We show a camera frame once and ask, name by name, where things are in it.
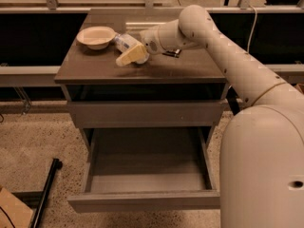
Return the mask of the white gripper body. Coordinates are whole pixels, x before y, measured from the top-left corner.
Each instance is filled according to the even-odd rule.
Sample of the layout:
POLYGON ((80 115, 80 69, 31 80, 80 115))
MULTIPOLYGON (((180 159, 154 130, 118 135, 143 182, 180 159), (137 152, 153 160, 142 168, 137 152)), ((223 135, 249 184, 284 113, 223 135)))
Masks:
POLYGON ((148 28, 140 32, 142 44, 150 54, 164 53, 159 39, 159 26, 148 28))

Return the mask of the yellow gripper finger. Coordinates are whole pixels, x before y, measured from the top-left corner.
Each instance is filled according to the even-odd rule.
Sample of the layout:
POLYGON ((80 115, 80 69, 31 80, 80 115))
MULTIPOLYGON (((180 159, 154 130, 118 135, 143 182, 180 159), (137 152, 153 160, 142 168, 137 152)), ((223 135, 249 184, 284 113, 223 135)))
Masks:
POLYGON ((129 48, 120 48, 120 52, 122 54, 116 59, 116 64, 119 67, 124 67, 131 63, 143 64, 148 59, 148 53, 142 44, 129 48))

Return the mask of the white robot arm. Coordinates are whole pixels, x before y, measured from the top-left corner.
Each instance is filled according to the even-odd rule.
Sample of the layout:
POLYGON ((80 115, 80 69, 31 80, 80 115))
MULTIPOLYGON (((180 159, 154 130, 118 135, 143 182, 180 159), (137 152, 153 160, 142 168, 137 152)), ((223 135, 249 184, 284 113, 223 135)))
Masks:
POLYGON ((205 48, 245 107, 220 148, 221 228, 304 228, 304 95, 192 5, 141 31, 151 54, 205 48))

